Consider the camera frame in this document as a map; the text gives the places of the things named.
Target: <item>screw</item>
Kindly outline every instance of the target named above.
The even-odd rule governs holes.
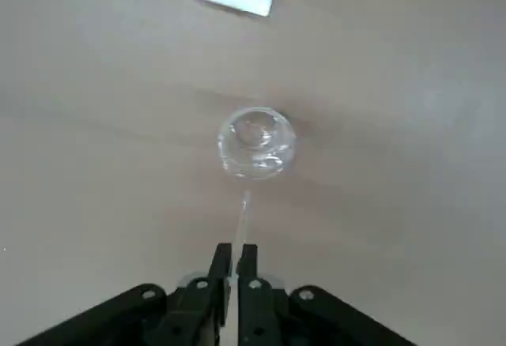
[[[250,281],[250,288],[251,289],[258,289],[260,287],[262,287],[262,283],[260,283],[259,280],[252,280],[252,281]]]
[[[313,292],[304,289],[303,291],[300,291],[299,297],[304,301],[309,301],[313,300],[315,298],[315,295],[313,294]]]

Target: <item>table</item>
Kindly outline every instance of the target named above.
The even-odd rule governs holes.
[[[13,344],[233,238],[418,344],[500,343],[506,0],[0,0],[0,334]],[[271,106],[292,169],[215,137]]]

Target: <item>clear glass sphere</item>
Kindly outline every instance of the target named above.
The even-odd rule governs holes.
[[[218,148],[223,168],[249,179],[267,179],[293,159],[296,135],[283,115],[269,107],[247,107],[221,126]]]

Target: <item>table surface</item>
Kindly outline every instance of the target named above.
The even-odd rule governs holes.
[[[0,0],[0,334],[142,282],[172,290],[234,236],[247,185],[219,125],[286,113],[248,240],[418,344],[506,336],[506,0]]]

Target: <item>glass stem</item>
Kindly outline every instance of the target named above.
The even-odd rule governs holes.
[[[236,236],[232,243],[232,260],[231,260],[231,282],[237,282],[237,263],[243,252],[243,245],[246,243],[247,234],[247,210],[250,206],[251,191],[245,190],[243,194],[243,203],[239,214],[239,222],[237,224]]]

